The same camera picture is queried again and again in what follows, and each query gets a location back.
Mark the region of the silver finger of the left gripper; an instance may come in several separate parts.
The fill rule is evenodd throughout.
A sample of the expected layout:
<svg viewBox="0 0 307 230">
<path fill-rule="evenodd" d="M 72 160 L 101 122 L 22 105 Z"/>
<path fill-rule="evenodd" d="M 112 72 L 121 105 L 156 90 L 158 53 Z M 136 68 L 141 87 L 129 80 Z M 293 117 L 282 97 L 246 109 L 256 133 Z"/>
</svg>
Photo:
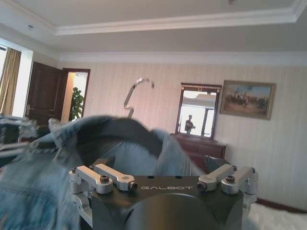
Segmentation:
<svg viewBox="0 0 307 230">
<path fill-rule="evenodd" d="M 25 128 L 26 130 L 38 130 L 38 124 L 35 120 L 30 120 L 28 117 L 16 117 L 16 116 L 0 116 L 0 123 L 3 125 L 17 126 L 19 128 Z"/>
<path fill-rule="evenodd" d="M 11 143 L 11 144 L 1 144 L 0 145 L 0 157 L 7 158 L 17 156 L 23 153 L 28 147 L 30 143 L 20 142 L 20 143 Z"/>
</svg>

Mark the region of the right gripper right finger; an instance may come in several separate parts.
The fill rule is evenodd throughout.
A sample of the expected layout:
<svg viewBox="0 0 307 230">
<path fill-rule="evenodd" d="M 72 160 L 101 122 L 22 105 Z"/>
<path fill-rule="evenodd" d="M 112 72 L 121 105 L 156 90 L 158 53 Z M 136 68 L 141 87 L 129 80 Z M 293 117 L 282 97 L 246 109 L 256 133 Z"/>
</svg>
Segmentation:
<svg viewBox="0 0 307 230">
<path fill-rule="evenodd" d="M 208 174 L 198 179 L 197 189 L 201 192 L 214 191 L 218 184 L 224 193 L 234 195 L 239 191 L 255 196 L 258 189 L 258 173 L 255 168 L 238 169 L 224 159 L 205 156 Z"/>
</svg>

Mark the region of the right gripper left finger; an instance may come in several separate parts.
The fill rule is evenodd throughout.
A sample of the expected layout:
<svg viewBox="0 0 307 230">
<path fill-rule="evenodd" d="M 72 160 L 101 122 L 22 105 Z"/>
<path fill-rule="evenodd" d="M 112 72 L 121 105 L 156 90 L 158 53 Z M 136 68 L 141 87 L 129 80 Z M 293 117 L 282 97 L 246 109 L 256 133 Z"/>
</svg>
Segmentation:
<svg viewBox="0 0 307 230">
<path fill-rule="evenodd" d="M 108 194 L 115 186 L 120 191 L 134 192 L 138 183 L 134 176 L 123 174 L 105 164 L 73 167 L 69 172 L 70 193 L 80 194 L 95 190 L 98 194 Z"/>
</svg>

